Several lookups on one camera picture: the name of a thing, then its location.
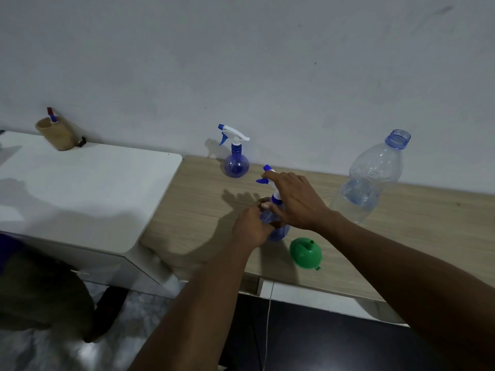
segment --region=hand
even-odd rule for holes
[[[333,211],[323,203],[303,175],[266,171],[262,177],[275,183],[285,209],[273,203],[263,203],[261,206],[269,208],[284,223],[318,232],[322,226],[330,222],[329,218]]]
[[[270,198],[260,199],[241,212],[232,229],[232,239],[235,243],[243,243],[255,249],[265,243],[276,227],[280,227],[280,224],[263,224],[259,218],[261,205],[269,201]]]

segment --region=forearm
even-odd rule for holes
[[[440,259],[332,213],[321,234],[420,335],[443,349],[492,357],[495,289]]]
[[[231,241],[186,284],[129,370],[214,370],[252,248]]]

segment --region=person's right hand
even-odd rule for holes
[[[333,211],[323,203],[306,177],[274,171],[266,171],[262,177],[275,183],[285,209],[274,203],[263,203],[261,206],[270,209],[283,223],[317,232],[325,223],[328,224]]]

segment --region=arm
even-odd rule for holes
[[[313,230],[339,250],[420,336],[457,365],[493,366],[495,289],[440,259],[389,240],[331,211],[307,179],[265,172],[287,224]]]
[[[129,371],[217,369],[248,258],[275,229],[259,218],[266,200],[240,214],[231,239],[182,289]]]

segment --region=white table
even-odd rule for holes
[[[139,238],[177,154],[87,143],[57,151],[42,136],[0,136],[0,231],[77,269],[84,280],[174,297],[180,284]]]

